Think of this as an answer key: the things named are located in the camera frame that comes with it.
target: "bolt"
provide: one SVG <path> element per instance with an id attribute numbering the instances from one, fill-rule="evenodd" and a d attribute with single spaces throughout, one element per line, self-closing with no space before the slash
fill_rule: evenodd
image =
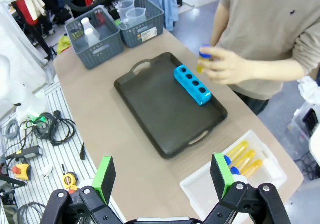
<path id="1" fill-rule="evenodd" d="M 85 189 L 85 190 L 83 191 L 83 193 L 84 193 L 84 194 L 89 194 L 89 193 L 90 193 L 90 189 Z"/>
<path id="2" fill-rule="evenodd" d="M 237 188 L 238 190 L 242 190 L 242 189 L 244 188 L 244 186 L 243 186 L 242 184 L 238 184 L 238 185 L 236 185 L 236 188 Z"/>
<path id="3" fill-rule="evenodd" d="M 263 189 L 265 192 L 269 192 L 269 191 L 270 191 L 270 187 L 268 187 L 267 185 L 265 185 L 262 189 Z"/>

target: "gray t-shirt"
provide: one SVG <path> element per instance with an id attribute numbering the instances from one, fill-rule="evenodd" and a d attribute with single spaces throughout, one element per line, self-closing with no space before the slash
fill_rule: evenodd
<path id="1" fill-rule="evenodd" d="M 254 61 L 295 59 L 307 75 L 320 63 L 320 0 L 220 0 L 229 23 L 218 47 Z M 247 80 L 230 88 L 258 100 L 283 82 Z"/>

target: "clear plastic cup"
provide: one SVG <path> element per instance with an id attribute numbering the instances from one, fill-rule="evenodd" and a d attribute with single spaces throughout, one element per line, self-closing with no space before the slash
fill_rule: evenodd
<path id="1" fill-rule="evenodd" d="M 117 10 L 119 12 L 120 20 L 122 22 L 127 22 L 127 12 L 135 8 L 135 0 L 123 0 L 117 5 Z"/>
<path id="2" fill-rule="evenodd" d="M 126 13 L 127 22 L 130 27 L 134 27 L 140 23 L 143 23 L 147 20 L 145 8 L 133 8 Z"/>

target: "white label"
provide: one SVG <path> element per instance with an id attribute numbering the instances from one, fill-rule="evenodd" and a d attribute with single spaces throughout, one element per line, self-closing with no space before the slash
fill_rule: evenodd
<path id="1" fill-rule="evenodd" d="M 151 28 L 145 32 L 141 33 L 142 42 L 148 41 L 151 38 L 154 38 L 158 35 L 158 29 L 156 27 Z"/>

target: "brown table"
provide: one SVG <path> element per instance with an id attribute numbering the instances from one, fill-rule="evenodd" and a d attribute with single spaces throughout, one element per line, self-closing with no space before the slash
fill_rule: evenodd
<path id="1" fill-rule="evenodd" d="M 114 88 L 114 81 L 144 59 L 171 52 L 194 74 L 198 58 L 169 32 L 136 48 L 125 49 L 110 61 L 87 70 L 72 48 L 55 60 L 67 103 L 87 151 L 96 167 L 103 156 L 113 156 L 117 177 L 112 195 L 128 220 L 137 217 L 197 217 L 179 183 L 207 164 L 248 130 L 253 130 L 277 157 L 287 174 L 280 188 L 286 202 L 303 176 L 276 138 L 227 87 L 197 77 L 228 111 L 227 119 L 203 143 L 172 160 L 164 160 L 152 146 Z"/>

